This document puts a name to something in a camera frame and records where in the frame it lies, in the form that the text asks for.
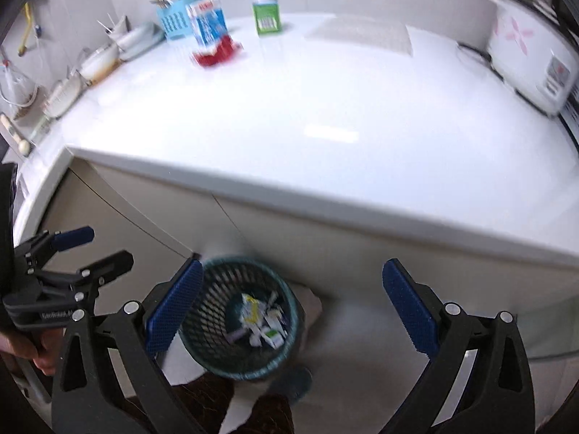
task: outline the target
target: mesh trash can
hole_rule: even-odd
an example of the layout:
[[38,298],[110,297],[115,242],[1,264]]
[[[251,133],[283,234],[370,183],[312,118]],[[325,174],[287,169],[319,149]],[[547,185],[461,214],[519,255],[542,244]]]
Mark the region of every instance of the mesh trash can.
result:
[[[234,380],[271,375],[299,350],[303,310],[290,287],[273,270],[249,258],[215,259],[204,264],[203,288],[179,330],[190,355],[205,369]],[[252,347],[248,338],[230,344],[225,335],[241,328],[242,294],[276,305],[286,320],[285,343]]]

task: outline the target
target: white bowl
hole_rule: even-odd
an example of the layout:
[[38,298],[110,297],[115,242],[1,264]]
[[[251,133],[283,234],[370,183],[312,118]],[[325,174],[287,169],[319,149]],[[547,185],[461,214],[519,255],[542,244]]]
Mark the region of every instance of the white bowl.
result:
[[82,91],[80,73],[74,72],[69,79],[61,80],[54,87],[42,105],[42,111],[48,117],[57,118],[63,115],[72,106]]
[[135,29],[127,32],[126,34],[117,35],[111,33],[109,34],[109,37],[114,40],[114,42],[121,48],[121,50],[125,51],[144,40],[151,39],[154,32],[155,24],[149,22],[135,27]]
[[119,46],[111,44],[95,50],[80,65],[80,75],[89,83],[96,83],[111,73],[119,59]]

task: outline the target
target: rice cooker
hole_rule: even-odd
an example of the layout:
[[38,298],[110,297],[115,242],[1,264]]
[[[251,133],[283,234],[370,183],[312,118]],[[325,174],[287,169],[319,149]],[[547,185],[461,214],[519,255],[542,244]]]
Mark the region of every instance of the rice cooker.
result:
[[490,0],[497,20],[489,39],[493,68],[549,116],[558,115],[579,78],[579,46],[546,4]]

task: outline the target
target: red package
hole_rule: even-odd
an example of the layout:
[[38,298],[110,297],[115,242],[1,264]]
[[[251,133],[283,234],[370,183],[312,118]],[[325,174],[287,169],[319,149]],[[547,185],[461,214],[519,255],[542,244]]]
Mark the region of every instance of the red package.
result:
[[219,41],[219,44],[217,44],[217,48],[213,54],[193,53],[193,57],[195,57],[197,63],[202,67],[210,67],[218,63],[227,62],[227,60],[231,59],[231,57],[241,49],[243,49],[241,44],[233,42],[229,34],[225,34]]

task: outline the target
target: person's leg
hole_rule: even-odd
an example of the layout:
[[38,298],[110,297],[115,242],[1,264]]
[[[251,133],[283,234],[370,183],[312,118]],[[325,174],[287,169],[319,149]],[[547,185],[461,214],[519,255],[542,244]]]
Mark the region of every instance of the person's leg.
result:
[[[188,384],[173,387],[173,392],[207,434],[219,434],[229,403],[233,398],[232,380],[206,372]],[[136,397],[128,398],[123,410],[154,432]]]
[[304,366],[286,370],[260,396],[249,419],[231,434],[294,434],[290,405],[301,400],[312,386],[312,374]]

